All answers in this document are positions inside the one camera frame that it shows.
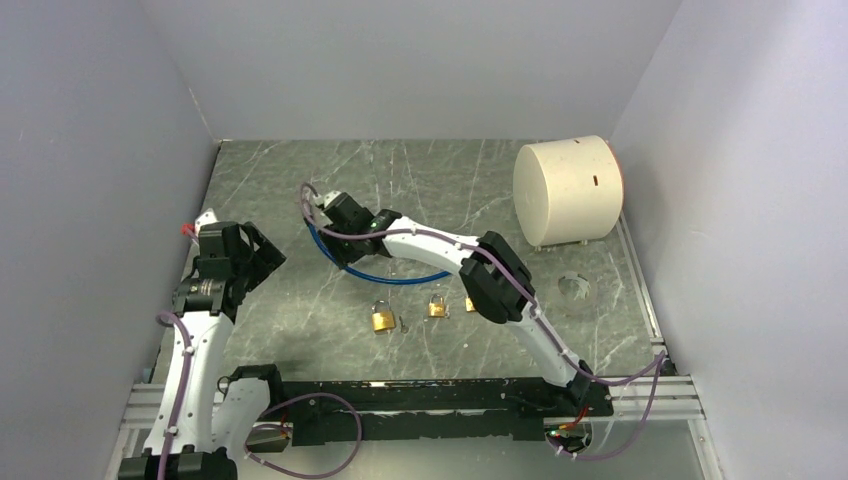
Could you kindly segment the brass padlock with key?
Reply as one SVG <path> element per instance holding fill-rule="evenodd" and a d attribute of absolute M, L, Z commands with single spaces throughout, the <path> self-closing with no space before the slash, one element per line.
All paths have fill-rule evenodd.
<path fill-rule="evenodd" d="M 445 298 L 441 294 L 433 294 L 428 301 L 427 317 L 441 319 L 449 316 L 449 306 Z"/>

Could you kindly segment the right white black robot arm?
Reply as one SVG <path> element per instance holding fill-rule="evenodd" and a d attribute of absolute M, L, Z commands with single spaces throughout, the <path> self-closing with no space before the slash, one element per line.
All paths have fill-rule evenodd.
<path fill-rule="evenodd" d="M 476 311 L 508 329 L 531 355 L 556 411 L 572 415 L 588 405 L 593 382 L 588 364 L 547 319 L 531 273 L 502 235 L 452 234 L 393 210 L 372 213 L 346 192 L 304 199 L 302 210 L 342 267 L 380 255 L 421 262 L 459 278 Z"/>

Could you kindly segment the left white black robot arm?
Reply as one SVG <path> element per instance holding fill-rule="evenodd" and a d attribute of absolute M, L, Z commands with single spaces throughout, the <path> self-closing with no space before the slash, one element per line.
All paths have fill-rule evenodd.
<path fill-rule="evenodd" d="M 120 479 L 235 479 L 255 422 L 286 406 L 275 364 L 236 368 L 215 402 L 239 306 L 285 255 L 251 222 L 198 221 L 195 234 L 192 269 L 156 317 L 174 333 L 158 413 L 140 455 L 121 461 Z"/>

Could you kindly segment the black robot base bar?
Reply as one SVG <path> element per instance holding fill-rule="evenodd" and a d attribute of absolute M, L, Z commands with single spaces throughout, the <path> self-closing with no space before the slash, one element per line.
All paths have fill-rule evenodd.
<path fill-rule="evenodd" d="M 542 441 L 555 423 L 610 417 L 608 388 L 570 394 L 540 377 L 280 381 L 262 423 L 283 423 L 296 446 L 329 442 L 509 437 Z"/>

